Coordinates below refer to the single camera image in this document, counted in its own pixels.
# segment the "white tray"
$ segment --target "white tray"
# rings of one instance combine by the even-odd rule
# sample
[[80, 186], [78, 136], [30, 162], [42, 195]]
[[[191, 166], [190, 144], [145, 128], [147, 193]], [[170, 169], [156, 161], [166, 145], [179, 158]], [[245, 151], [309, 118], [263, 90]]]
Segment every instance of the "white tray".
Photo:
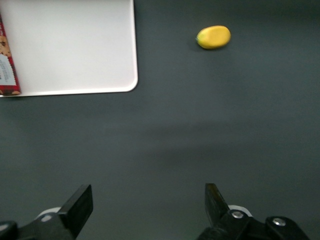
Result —
[[0, 0], [20, 96], [127, 92], [138, 83], [133, 0]]

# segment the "bolt head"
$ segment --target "bolt head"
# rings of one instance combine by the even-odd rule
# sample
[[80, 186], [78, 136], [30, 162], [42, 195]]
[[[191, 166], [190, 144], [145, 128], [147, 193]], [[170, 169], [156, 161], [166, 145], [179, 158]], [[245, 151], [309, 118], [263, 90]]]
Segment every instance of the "bolt head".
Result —
[[231, 213], [231, 215], [235, 218], [235, 219], [242, 219], [244, 217], [244, 214], [240, 211], [234, 211]]
[[281, 219], [281, 218], [279, 218], [279, 217], [275, 217], [275, 218], [272, 220], [272, 222], [273, 222], [275, 225], [280, 226], [280, 227], [283, 227], [283, 226], [286, 225], [286, 221], [283, 220], [283, 219]]
[[45, 223], [45, 222], [49, 221], [50, 219], [52, 219], [52, 216], [45, 215], [43, 218], [41, 218], [41, 222]]

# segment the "mango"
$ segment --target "mango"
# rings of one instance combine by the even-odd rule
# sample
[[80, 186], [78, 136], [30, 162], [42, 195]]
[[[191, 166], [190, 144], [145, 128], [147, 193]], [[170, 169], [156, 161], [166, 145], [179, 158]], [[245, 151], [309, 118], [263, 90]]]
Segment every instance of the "mango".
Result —
[[225, 26], [209, 26], [196, 36], [197, 43], [204, 49], [216, 49], [225, 46], [231, 39], [231, 33]]

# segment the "white cutting board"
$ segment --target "white cutting board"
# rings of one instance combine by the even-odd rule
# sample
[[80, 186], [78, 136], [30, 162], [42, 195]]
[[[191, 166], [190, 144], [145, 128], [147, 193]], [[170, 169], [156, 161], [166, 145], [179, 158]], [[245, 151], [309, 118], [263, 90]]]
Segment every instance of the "white cutting board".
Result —
[[127, 92], [138, 83], [133, 0], [0, 0], [20, 96]]

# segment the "cookie package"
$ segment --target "cookie package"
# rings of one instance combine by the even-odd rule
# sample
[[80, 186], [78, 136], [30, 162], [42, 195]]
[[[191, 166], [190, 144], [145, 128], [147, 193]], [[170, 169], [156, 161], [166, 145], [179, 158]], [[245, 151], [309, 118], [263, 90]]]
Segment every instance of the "cookie package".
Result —
[[14, 96], [21, 93], [4, 24], [0, 16], [0, 95]]

